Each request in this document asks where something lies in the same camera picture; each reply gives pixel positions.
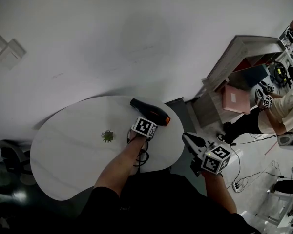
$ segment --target small plant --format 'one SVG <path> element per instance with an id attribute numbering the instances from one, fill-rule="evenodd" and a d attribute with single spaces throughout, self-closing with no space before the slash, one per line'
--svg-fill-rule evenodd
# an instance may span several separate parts
<path id="1" fill-rule="evenodd" d="M 103 138 L 103 141 L 107 142 L 112 142 L 114 139 L 114 133 L 111 130 L 105 130 L 101 134 L 101 138 Z"/>

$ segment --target white shirt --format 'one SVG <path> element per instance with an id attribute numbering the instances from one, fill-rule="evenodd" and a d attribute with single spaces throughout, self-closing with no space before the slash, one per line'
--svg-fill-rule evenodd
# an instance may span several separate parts
<path id="1" fill-rule="evenodd" d="M 279 123 L 284 124 L 287 132 L 293 131 L 293 88 L 284 97 L 273 99 L 270 111 Z M 263 134 L 275 133 L 264 111 L 259 112 L 258 128 Z"/>

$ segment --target white wall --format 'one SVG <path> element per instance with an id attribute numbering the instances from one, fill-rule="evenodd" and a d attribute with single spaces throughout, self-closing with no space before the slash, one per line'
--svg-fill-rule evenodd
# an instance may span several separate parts
<path id="1" fill-rule="evenodd" d="M 293 0 L 0 0 L 0 33 L 27 50 L 0 66 L 0 139 L 95 95 L 191 99 L 234 35 L 292 19 Z"/>

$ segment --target cardboard box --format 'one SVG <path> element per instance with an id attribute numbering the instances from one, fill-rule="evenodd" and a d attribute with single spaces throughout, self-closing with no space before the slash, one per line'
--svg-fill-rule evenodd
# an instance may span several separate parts
<path id="1" fill-rule="evenodd" d="M 223 89 L 223 109 L 248 115 L 250 113 L 249 93 L 226 85 Z"/>

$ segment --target power strip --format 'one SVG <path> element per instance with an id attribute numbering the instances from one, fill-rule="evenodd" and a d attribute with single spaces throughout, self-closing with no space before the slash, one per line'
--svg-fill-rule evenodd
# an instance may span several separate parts
<path id="1" fill-rule="evenodd" d="M 240 193 L 241 191 L 243 191 L 243 186 L 239 187 L 238 182 L 233 183 L 232 188 L 236 193 Z"/>

